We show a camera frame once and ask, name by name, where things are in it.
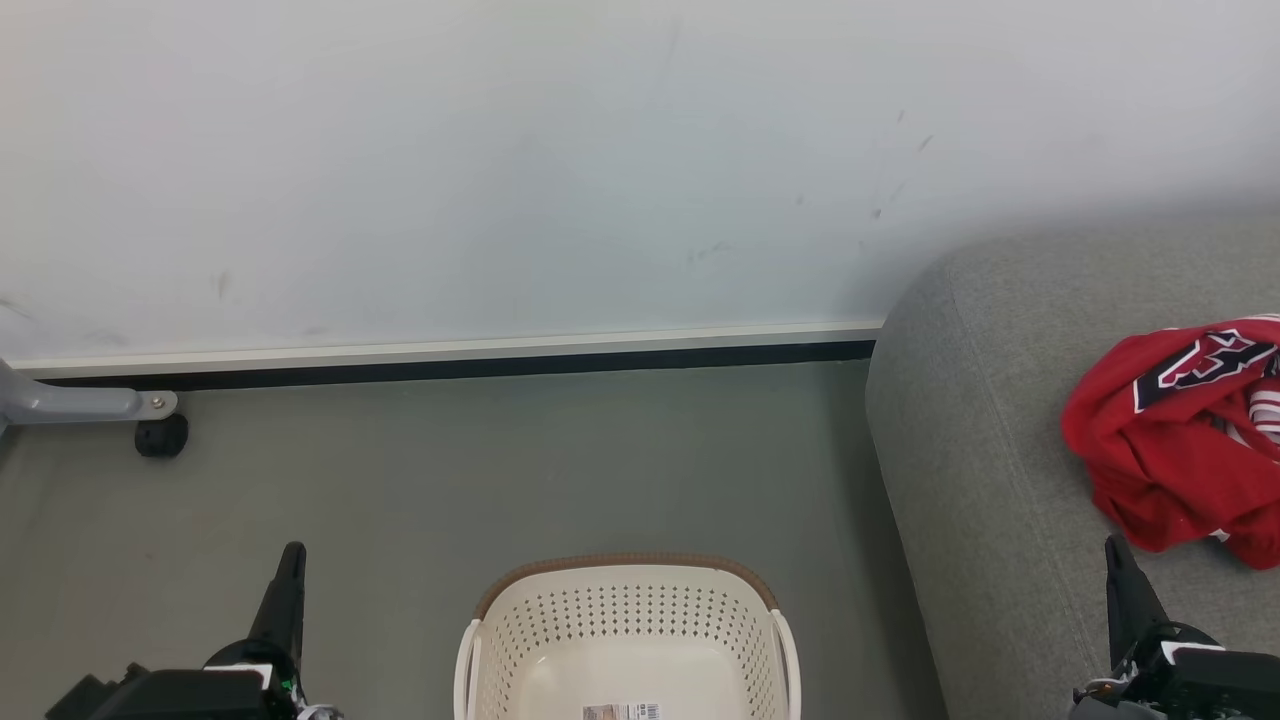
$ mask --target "chair leg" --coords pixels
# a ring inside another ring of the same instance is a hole
[[[177,409],[178,396],[172,392],[54,387],[0,360],[0,421],[9,424],[160,420]]]

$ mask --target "gray floor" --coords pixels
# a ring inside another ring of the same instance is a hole
[[[198,666],[306,542],[303,678],[353,720],[449,716],[453,660],[515,565],[719,553],[791,620],[809,719],[943,717],[863,420],[864,363],[223,391],[177,460],[132,428],[0,438],[0,703]]]

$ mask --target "chair caster wheel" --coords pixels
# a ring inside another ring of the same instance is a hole
[[[160,420],[140,420],[133,447],[143,457],[175,457],[187,446],[187,419],[174,413]]]

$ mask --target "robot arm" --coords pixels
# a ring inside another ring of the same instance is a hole
[[[1125,539],[1106,553],[1111,676],[1075,691],[1071,720],[1280,719],[1280,659],[1170,621]]]
[[[129,665],[119,683],[87,675],[46,720],[339,720],[302,692],[302,609],[307,551],[284,547],[248,637],[214,653],[200,670],[148,671]]]

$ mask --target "brown basket rim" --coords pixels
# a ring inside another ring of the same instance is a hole
[[[493,602],[498,600],[498,596],[525,578],[544,573],[558,573],[559,570],[581,570],[585,568],[604,568],[608,565],[676,565],[680,568],[708,568],[712,570],[723,570],[737,575],[746,582],[746,584],[751,585],[751,589],[760,596],[760,600],[764,601],[764,606],[768,610],[773,611],[778,609],[778,601],[773,597],[773,592],[769,589],[769,585],[765,584],[759,575],[751,571],[750,568],[727,557],[682,552],[616,552],[605,555],[577,555],[573,557],[540,560],[538,562],[521,565],[520,568],[516,568],[503,575],[494,584],[489,585],[484,597],[480,598],[480,603],[476,605],[474,618],[476,620],[484,620],[484,616],[489,614],[489,607],[492,607]]]

